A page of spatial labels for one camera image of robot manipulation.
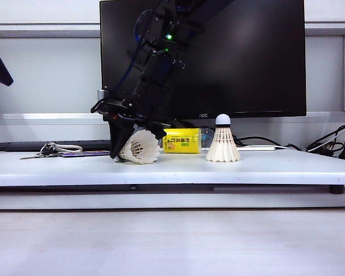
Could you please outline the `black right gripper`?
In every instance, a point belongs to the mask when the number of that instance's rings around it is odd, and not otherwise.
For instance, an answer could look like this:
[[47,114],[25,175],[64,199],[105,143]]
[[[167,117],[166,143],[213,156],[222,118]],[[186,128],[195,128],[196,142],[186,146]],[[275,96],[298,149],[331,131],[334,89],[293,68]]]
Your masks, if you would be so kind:
[[114,159],[134,132],[145,127],[157,139],[166,136],[164,120],[172,91],[161,85],[137,85],[131,91],[104,87],[91,113],[99,113],[109,124],[110,157]]

